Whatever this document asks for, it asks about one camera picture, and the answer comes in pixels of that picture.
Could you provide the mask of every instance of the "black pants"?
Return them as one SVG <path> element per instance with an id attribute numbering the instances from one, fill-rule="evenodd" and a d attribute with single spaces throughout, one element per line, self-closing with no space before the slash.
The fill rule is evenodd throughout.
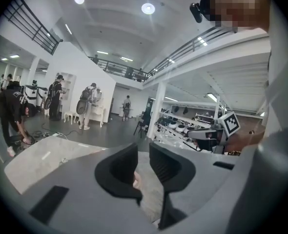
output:
<path id="1" fill-rule="evenodd" d="M 17 124 L 14 121 L 14 116 L 7 110 L 5 102 L 2 99 L 0 99 L 0 120 L 6 145 L 11 146 L 8 123 L 11 124 L 11 126 L 16 132 L 18 132 L 19 130 Z"/>
<path id="2" fill-rule="evenodd" d="M 49 111 L 50 119 L 57 118 L 57 110 L 59 103 L 60 103 L 59 98 L 52 98 Z"/>

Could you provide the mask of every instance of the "sneaker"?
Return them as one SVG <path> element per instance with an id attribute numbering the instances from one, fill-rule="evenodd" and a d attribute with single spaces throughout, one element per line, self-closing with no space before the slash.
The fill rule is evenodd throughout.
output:
<path id="1" fill-rule="evenodd" d="M 10 155 L 11 157 L 14 157 L 14 156 L 16 155 L 16 153 L 15 153 L 15 151 L 13 150 L 13 147 L 12 147 L 12 146 L 9 146 L 9 147 L 7 148 L 7 152 L 9 153 L 9 155 Z"/>

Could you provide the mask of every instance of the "human neck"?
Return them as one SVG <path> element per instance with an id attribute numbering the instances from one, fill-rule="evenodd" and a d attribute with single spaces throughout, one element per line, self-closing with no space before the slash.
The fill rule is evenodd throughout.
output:
<path id="1" fill-rule="evenodd" d="M 258 4 L 258 8 L 256 8 L 258 10 L 257 26 L 268 32 L 270 25 L 270 0 L 256 0 L 256 4 Z"/>

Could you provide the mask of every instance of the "metal railing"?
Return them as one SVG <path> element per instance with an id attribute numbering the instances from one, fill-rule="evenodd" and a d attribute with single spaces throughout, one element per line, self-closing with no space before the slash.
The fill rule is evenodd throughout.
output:
<path id="1" fill-rule="evenodd" d="M 4 16 L 51 55 L 58 41 L 31 11 L 24 0 L 12 0 L 4 11 Z"/>
<path id="2" fill-rule="evenodd" d="M 136 80 L 138 82 L 143 82 L 147 80 L 148 73 L 123 64 L 119 64 L 109 60 L 99 59 L 97 65 L 109 74 L 125 77 L 131 80 Z"/>
<path id="3" fill-rule="evenodd" d="M 207 44 L 214 42 L 215 40 L 225 37 L 230 34 L 236 33 L 236 29 L 232 28 L 220 28 L 220 27 L 212 27 L 205 32 L 201 33 L 197 37 L 193 38 L 192 40 L 188 41 L 176 51 L 171 53 L 168 57 L 163 59 L 156 67 L 154 67 L 151 71 L 148 72 L 147 78 L 154 76 L 156 73 L 162 71 L 166 67 L 170 66 L 171 64 L 175 63 L 179 59 L 193 53 L 194 51 L 205 47 L 203 42 L 200 42 L 198 38 L 204 40 Z"/>

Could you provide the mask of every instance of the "floor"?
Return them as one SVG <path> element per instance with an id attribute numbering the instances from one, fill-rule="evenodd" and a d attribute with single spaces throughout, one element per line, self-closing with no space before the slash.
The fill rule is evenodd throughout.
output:
<path id="1" fill-rule="evenodd" d="M 142 139 L 138 133 L 133 135 L 137 126 L 135 119 L 122 122 L 121 117 L 112 115 L 111 120 L 108 123 L 104 123 L 102 128 L 100 128 L 98 121 L 92 120 L 89 126 L 89 130 L 83 130 L 79 129 L 77 123 L 71 125 L 70 121 L 66 121 L 66 123 L 64 123 L 63 120 L 57 122 L 50 121 L 44 115 L 28 118 L 25 122 L 25 128 L 31 134 L 35 131 L 42 131 L 43 133 L 49 132 L 50 134 L 59 132 L 67 135 L 68 140 L 94 146 L 110 148 L 136 142 L 138 144 L 138 151 L 141 152 L 139 153 L 139 164 L 136 169 L 143 181 L 142 188 L 144 198 L 141 208 L 148 215 L 151 222 L 159 219 L 162 207 L 163 188 L 149 165 L 149 140 L 145 138 L 144 134 L 142 135 Z M 2 150 L 1 156 L 4 157 L 4 163 L 0 160 L 0 190 L 4 195 L 15 200 L 19 197 L 19 194 L 4 173 L 4 167 L 12 158 L 6 153 L 6 145 L 2 137 L 0 139 L 0 150 Z"/>

